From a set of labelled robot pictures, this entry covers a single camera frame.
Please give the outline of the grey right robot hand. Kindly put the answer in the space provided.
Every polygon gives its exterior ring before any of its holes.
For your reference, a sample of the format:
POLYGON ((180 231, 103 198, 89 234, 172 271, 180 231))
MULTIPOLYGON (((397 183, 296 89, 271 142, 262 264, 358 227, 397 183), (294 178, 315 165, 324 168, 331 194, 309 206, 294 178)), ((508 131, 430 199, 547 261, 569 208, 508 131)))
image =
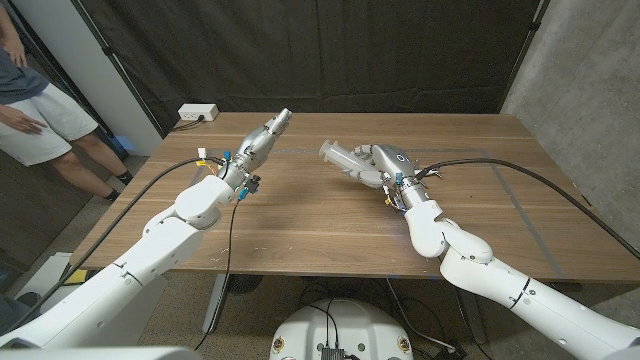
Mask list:
POLYGON ((399 188, 418 183, 416 171, 408 155, 388 144, 361 145, 352 151, 363 169, 344 170, 344 173, 371 188, 383 186, 399 188))

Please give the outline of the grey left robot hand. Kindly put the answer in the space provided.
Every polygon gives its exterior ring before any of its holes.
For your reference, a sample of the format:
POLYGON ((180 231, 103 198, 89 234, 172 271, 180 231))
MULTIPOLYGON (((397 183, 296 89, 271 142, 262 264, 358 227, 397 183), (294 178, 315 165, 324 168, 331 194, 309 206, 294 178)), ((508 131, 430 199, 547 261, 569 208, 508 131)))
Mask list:
POLYGON ((275 142, 286 130, 291 111, 284 108, 263 126, 252 130, 241 142, 236 154, 224 165, 219 177, 231 188, 238 189, 268 158, 275 142))

